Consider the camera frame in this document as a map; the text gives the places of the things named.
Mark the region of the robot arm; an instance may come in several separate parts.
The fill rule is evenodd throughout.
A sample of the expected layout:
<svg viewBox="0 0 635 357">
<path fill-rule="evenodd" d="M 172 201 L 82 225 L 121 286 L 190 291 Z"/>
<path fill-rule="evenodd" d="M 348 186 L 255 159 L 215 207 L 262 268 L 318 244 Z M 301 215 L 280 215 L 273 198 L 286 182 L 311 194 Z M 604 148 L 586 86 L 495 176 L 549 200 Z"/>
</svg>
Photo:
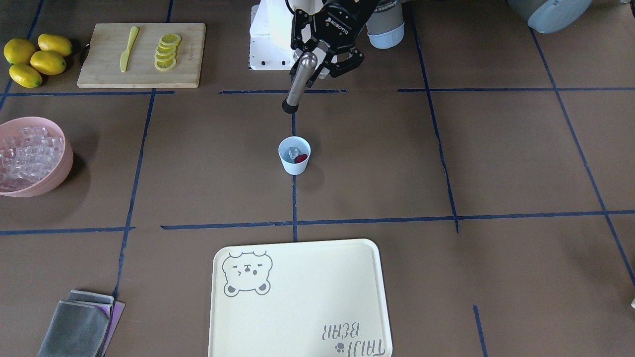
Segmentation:
<svg viewBox="0 0 635 357">
<path fill-rule="evenodd" d="M 506 5 L 531 29 L 549 34 L 572 24 L 590 1 L 507 0 Z M 379 49 L 395 47 L 404 36 L 401 0 L 288 0 L 286 7 L 292 14 L 295 88 L 310 88 L 318 78 L 358 68 L 364 55 L 356 43 L 363 30 Z"/>
</svg>

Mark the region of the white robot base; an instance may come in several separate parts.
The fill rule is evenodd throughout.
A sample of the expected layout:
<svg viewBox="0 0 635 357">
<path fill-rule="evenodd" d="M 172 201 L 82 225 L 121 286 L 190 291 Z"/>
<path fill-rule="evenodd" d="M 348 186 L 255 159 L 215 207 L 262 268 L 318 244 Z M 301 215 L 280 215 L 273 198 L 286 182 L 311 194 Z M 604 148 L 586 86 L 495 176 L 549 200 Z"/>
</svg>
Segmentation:
<svg viewBox="0 0 635 357">
<path fill-rule="evenodd" d="M 252 70 L 291 70 L 293 10 L 322 9 L 321 0 L 261 0 L 251 10 L 249 66 Z"/>
</svg>

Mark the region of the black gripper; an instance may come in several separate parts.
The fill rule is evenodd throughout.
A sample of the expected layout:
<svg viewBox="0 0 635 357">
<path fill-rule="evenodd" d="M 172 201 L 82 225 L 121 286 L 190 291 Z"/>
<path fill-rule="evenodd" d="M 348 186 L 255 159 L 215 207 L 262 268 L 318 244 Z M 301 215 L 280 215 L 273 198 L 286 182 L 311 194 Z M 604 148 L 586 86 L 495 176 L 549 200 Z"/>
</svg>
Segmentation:
<svg viewBox="0 0 635 357">
<path fill-rule="evenodd" d="M 292 0 L 292 79 L 315 84 L 356 70 L 366 58 L 355 48 L 356 39 L 378 4 L 378 0 Z M 347 52 L 346 59 L 336 58 Z"/>
</svg>

